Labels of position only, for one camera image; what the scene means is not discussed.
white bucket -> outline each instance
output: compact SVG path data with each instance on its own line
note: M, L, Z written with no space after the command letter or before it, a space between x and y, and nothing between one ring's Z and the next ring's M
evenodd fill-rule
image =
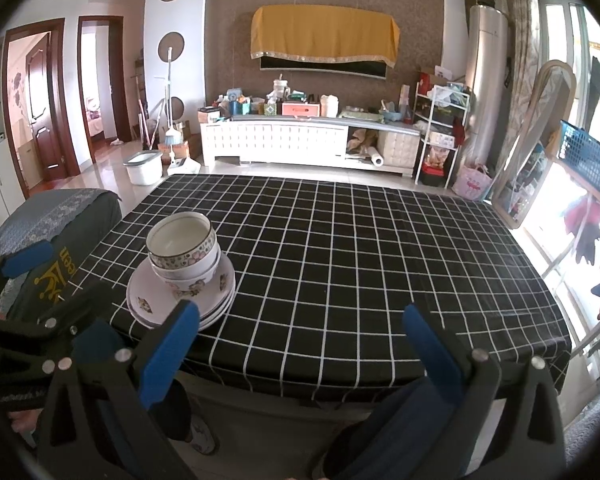
M162 153L160 150L137 152L123 162L129 180L135 186L150 186L162 177Z

television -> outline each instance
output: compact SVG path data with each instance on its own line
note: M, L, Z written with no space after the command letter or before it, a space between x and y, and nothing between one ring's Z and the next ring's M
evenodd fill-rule
M338 74L361 75L376 79L386 79L387 65L383 61L352 61L349 63L313 63L291 61L277 57L262 56L260 70L303 70L308 72L331 72Z

doorway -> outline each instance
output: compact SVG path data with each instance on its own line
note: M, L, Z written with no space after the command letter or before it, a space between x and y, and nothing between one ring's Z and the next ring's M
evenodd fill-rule
M123 72L122 16L78 18L78 86L91 160L132 140Z
M64 102L63 32L64 19L58 19L5 33L4 129L25 197L47 182L80 173Z

yellow cloth cover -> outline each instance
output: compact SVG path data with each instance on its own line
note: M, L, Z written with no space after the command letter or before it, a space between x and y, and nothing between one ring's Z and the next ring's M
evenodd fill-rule
M400 29L391 16L350 7L264 6L251 22L251 59L384 61L393 68L399 41Z

pink box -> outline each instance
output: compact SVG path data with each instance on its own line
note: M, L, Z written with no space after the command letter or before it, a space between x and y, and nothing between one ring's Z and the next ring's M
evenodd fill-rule
M294 117L320 117L319 104L282 103L282 114Z

